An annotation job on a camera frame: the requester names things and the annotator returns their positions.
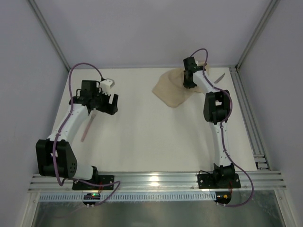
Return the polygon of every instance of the wall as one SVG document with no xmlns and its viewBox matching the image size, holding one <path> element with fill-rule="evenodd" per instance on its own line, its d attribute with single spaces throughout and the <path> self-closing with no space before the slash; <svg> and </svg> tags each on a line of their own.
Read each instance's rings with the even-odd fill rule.
<svg viewBox="0 0 303 227">
<path fill-rule="evenodd" d="M 201 47 L 210 64 L 236 65 L 269 0 L 36 2 L 70 65 L 148 68 L 182 65 Z"/>
<path fill-rule="evenodd" d="M 37 172 L 35 144 L 50 132 L 67 71 L 25 0 L 0 7 L 0 226 L 13 227 Z"/>
<path fill-rule="evenodd" d="M 281 1 L 241 68 L 269 159 L 303 216 L 303 1 Z"/>
</svg>

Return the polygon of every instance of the gray floor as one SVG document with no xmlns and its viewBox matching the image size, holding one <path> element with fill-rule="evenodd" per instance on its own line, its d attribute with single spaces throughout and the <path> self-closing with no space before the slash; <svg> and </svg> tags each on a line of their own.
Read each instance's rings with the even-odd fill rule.
<svg viewBox="0 0 303 227">
<path fill-rule="evenodd" d="M 232 204 L 245 201 L 249 192 L 233 192 Z M 107 203 L 87 209 L 82 203 L 41 202 L 34 227 L 283 227 L 272 191 L 257 191 L 240 208 L 223 208 L 213 201 Z"/>
</svg>

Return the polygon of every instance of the cloth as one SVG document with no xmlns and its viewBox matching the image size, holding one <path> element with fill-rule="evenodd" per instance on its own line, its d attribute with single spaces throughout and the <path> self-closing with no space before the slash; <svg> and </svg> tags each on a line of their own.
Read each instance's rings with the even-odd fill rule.
<svg viewBox="0 0 303 227">
<path fill-rule="evenodd" d="M 209 66 L 205 67 L 209 75 Z M 152 92 L 169 107 L 177 107 L 185 102 L 194 92 L 203 92 L 199 87 L 183 87 L 184 69 L 173 69 L 165 72 L 159 78 Z"/>
</svg>

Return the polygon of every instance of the silver blade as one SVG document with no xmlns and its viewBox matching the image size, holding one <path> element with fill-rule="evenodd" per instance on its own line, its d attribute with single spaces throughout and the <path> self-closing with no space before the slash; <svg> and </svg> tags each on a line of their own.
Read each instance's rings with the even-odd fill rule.
<svg viewBox="0 0 303 227">
<path fill-rule="evenodd" d="M 224 76 L 225 76 L 225 73 L 223 73 L 214 83 L 215 84 L 219 83 L 223 79 Z"/>
</svg>

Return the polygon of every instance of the white tabletop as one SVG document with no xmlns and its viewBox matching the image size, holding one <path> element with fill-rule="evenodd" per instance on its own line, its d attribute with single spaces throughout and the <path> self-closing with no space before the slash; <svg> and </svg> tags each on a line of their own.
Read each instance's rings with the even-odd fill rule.
<svg viewBox="0 0 303 227">
<path fill-rule="evenodd" d="M 98 112 L 88 134 L 81 137 L 90 117 L 80 126 L 72 142 L 78 161 L 99 171 L 199 171 L 213 170 L 212 132 L 203 117 L 205 96 L 193 94 L 177 108 L 166 106 L 153 93 L 159 77 L 170 69 L 103 69 L 104 78 L 115 80 L 112 94 L 119 95 L 115 115 Z M 229 153 L 245 170 L 256 170 L 252 149 L 228 68 L 211 68 L 218 87 L 228 89 L 233 112 L 228 120 Z M 95 70 L 74 70 L 73 95 L 83 79 L 100 80 Z M 66 84 L 54 129 L 68 109 Z"/>
</svg>

